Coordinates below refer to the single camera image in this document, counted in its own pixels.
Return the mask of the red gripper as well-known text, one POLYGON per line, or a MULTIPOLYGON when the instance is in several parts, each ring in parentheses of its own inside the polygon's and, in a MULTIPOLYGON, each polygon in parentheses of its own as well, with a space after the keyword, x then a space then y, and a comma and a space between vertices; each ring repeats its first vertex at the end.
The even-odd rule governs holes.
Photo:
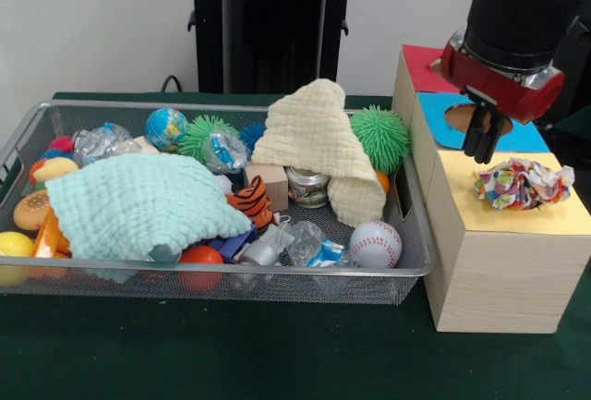
POLYGON ((463 151, 478 164, 488 164, 502 136, 508 116, 526 124, 540 118, 558 98, 565 75, 553 66, 533 75, 516 79, 514 75, 481 64, 475 58, 444 48, 440 69, 442 76, 465 93, 495 104, 502 113, 490 113, 477 106, 465 132, 463 151))

